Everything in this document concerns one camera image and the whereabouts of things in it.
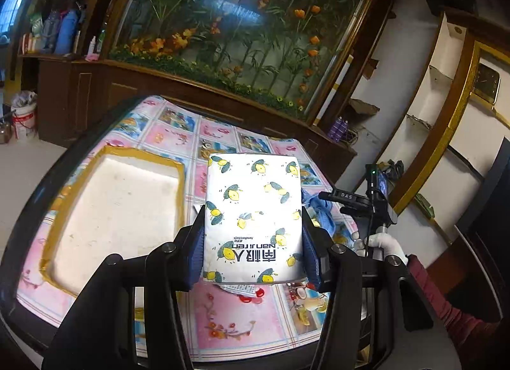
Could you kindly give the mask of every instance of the fish tank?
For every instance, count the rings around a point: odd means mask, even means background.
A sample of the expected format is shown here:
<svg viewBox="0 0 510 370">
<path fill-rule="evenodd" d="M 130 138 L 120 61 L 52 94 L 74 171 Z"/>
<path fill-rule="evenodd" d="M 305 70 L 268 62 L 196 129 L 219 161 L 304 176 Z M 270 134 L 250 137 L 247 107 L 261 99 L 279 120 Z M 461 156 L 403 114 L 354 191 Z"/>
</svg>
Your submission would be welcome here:
<svg viewBox="0 0 510 370">
<path fill-rule="evenodd" d="M 109 58 L 305 119 L 365 0 L 129 0 Z"/>
</svg>

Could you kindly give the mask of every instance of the blue bottle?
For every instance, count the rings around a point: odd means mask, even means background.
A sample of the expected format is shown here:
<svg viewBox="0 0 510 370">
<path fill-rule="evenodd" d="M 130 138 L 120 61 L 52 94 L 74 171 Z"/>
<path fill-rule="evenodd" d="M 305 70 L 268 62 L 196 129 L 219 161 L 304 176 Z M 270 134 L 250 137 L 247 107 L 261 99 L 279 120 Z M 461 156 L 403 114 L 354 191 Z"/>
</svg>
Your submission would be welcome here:
<svg viewBox="0 0 510 370">
<path fill-rule="evenodd" d="M 55 48 L 56 55 L 65 55 L 66 53 L 71 52 L 77 23 L 78 14 L 76 10 L 70 10 L 62 19 L 59 37 L 57 39 L 57 46 Z"/>
</svg>

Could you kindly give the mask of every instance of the cloth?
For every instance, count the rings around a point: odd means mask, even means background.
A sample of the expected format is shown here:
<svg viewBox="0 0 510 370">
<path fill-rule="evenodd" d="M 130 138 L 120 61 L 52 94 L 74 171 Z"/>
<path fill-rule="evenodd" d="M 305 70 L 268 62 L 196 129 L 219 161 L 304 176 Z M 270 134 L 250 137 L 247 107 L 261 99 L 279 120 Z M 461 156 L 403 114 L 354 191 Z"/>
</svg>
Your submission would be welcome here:
<svg viewBox="0 0 510 370">
<path fill-rule="evenodd" d="M 300 192 L 295 157 L 211 154 L 203 276 L 223 284 L 305 278 Z"/>
<path fill-rule="evenodd" d="M 414 276 L 435 313 L 446 327 L 457 350 L 462 368 L 467 368 L 482 354 L 499 323 L 484 322 L 453 307 L 430 279 L 427 270 L 416 255 L 409 255 L 408 258 L 409 272 Z"/>
<path fill-rule="evenodd" d="M 322 229 L 326 229 L 332 237 L 335 233 L 335 221 L 331 215 L 333 203 L 328 200 L 319 199 L 319 193 L 309 194 L 306 190 L 301 189 L 301 202 L 308 209 L 313 208 L 315 219 Z"/>
</svg>

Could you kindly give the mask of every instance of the white glove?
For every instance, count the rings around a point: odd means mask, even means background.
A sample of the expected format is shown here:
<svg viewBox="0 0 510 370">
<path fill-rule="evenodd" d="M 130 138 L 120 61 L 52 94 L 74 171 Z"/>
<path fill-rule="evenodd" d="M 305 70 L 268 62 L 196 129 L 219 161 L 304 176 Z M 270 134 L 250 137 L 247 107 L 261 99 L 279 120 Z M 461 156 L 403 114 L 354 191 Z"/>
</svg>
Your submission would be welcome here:
<svg viewBox="0 0 510 370">
<path fill-rule="evenodd" d="M 365 256 L 365 242 L 361 239 L 358 239 L 354 242 L 354 249 L 359 256 Z M 388 233 L 376 233 L 375 235 L 370 235 L 368 239 L 368 246 L 371 248 L 381 248 L 383 251 L 383 255 L 386 258 L 388 255 L 396 255 L 398 256 L 404 265 L 407 265 L 407 257 L 402 250 L 397 239 L 391 236 Z"/>
</svg>

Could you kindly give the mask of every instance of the table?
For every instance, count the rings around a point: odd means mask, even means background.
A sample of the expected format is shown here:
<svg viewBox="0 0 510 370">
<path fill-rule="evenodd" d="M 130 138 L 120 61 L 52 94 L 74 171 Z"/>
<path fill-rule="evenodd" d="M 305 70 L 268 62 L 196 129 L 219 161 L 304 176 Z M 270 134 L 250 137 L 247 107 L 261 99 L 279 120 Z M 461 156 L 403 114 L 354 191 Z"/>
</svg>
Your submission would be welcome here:
<svg viewBox="0 0 510 370">
<path fill-rule="evenodd" d="M 296 140 L 269 138 L 239 129 L 192 113 L 159 96 L 146 97 L 138 102 L 124 107 L 123 112 L 116 116 L 116 123 L 110 124 L 108 129 L 102 132 L 96 129 L 87 138 L 77 141 L 89 144 L 89 150 L 85 153 L 85 146 L 81 146 L 81 159 L 73 148 L 61 158 L 75 154 L 76 167 L 68 170 L 69 175 L 60 182 L 55 196 L 48 200 L 52 202 L 50 210 L 43 213 L 35 236 L 27 242 L 29 248 L 22 261 L 22 272 L 14 296 L 17 303 L 30 314 L 54 328 L 60 325 L 74 298 L 43 279 L 39 272 L 42 248 L 58 212 L 59 202 L 65 199 L 79 174 L 105 145 L 135 147 L 182 162 L 186 171 L 187 224 L 192 224 L 196 217 L 193 206 L 205 202 L 207 160 L 211 152 L 292 155 L 299 161 L 304 190 L 310 194 L 331 190 L 322 173 Z M 23 221 L 21 217 L 24 215 L 25 210 L 18 222 Z M 346 233 L 357 230 L 353 219 L 340 213 L 338 204 L 333 205 L 332 215 L 338 227 Z M 306 282 L 264 286 L 263 291 L 262 297 L 250 303 L 207 282 L 199 282 L 190 293 L 181 293 L 179 310 L 192 360 L 204 362 L 260 357 L 296 349 L 318 340 L 325 318 L 325 312 L 320 312 L 323 310 L 320 306 L 324 304 L 321 301 L 324 295 L 307 287 Z M 303 296 L 317 300 L 318 308 L 303 310 L 299 306 Z M 136 313 L 135 330 L 137 354 L 146 356 L 143 311 Z M 43 331 L 35 326 L 28 332 L 32 337 L 37 337 L 37 333 Z M 52 335 L 42 334 L 41 337 L 45 338 L 42 342 L 44 345 L 48 344 Z"/>
</svg>

